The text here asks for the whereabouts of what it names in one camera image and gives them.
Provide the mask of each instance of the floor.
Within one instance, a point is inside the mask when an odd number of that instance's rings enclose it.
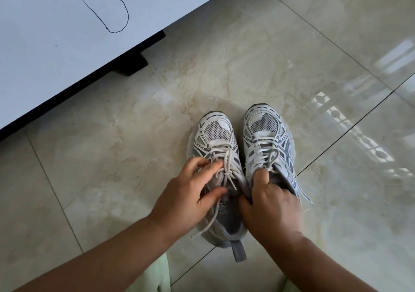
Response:
[[[0,143],[0,290],[147,215],[220,109],[267,102],[294,134],[314,206],[305,233],[379,291],[415,287],[415,0],[211,0],[165,29],[129,78],[110,73]],[[172,290],[276,291],[199,238],[168,251]]]

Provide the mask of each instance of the sneaker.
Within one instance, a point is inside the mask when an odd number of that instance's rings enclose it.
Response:
[[[246,255],[240,240],[246,234],[246,227],[239,213],[238,196],[243,191],[248,192],[248,185],[231,122],[223,112],[211,111],[201,118],[190,139],[188,157],[224,161],[224,168],[205,185],[201,197],[216,186],[224,186],[228,190],[200,221],[197,235],[201,234],[217,247],[232,247],[236,262],[243,261]]]
[[[294,170],[295,148],[293,135],[283,118],[268,104],[251,106],[244,115],[245,176],[252,190],[256,170],[265,168],[270,182],[289,190],[300,198],[300,193],[311,199],[298,185]]]

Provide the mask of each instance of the shoelace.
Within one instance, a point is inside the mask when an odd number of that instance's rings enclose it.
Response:
[[[277,174],[278,171],[273,168],[273,165],[276,164],[278,158],[280,157],[280,153],[277,149],[276,139],[274,137],[257,137],[256,140],[257,142],[254,143],[254,147],[261,147],[259,151],[262,152],[262,156],[257,159],[254,167],[265,168],[268,172]],[[297,185],[297,187],[304,198],[307,199],[309,203],[313,204],[313,201],[304,193],[301,187],[299,185]]]
[[[220,169],[218,172],[216,172],[215,176],[216,178],[218,177],[219,173],[223,172],[223,186],[226,187],[226,183],[228,181],[231,182],[233,188],[235,190],[237,190],[235,184],[233,183],[232,179],[236,179],[236,176],[234,173],[238,173],[239,175],[241,175],[241,172],[239,169],[237,169],[236,167],[234,167],[232,165],[232,147],[229,145],[229,147],[221,147],[221,148],[213,148],[210,151],[213,154],[213,160],[218,160],[218,159],[222,159],[223,158],[223,168]],[[215,222],[215,219],[217,217],[217,214],[219,213],[219,204],[220,204],[220,199],[217,201],[216,206],[215,206],[215,212],[213,214],[212,219],[209,221],[209,223],[207,224],[207,226],[205,226],[205,228],[198,232],[197,234],[193,235],[197,236],[200,235],[202,233],[205,233],[213,224],[213,222]]]

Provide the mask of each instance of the finger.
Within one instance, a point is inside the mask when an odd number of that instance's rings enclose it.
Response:
[[[214,206],[217,201],[227,193],[227,191],[228,190],[225,187],[219,186],[203,196],[199,202],[200,206],[203,208],[203,211],[207,212],[210,207]]]
[[[246,224],[246,221],[252,216],[252,205],[249,203],[249,200],[245,197],[245,195],[239,196],[238,207],[242,219]]]
[[[198,168],[208,165],[210,162],[203,157],[193,157],[187,159],[186,163],[183,166],[181,175],[193,176],[193,174],[198,170]]]
[[[221,168],[223,168],[223,160],[217,160],[210,163],[201,169],[197,174],[194,175],[193,181],[197,186],[200,186],[202,189],[205,184],[207,184],[214,174],[216,174]]]
[[[266,185],[269,183],[269,172],[262,168],[255,172],[254,174],[254,187],[256,185]]]

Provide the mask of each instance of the black ink drawing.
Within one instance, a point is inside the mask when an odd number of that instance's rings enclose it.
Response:
[[[111,33],[127,27],[129,14],[122,0],[82,0]]]

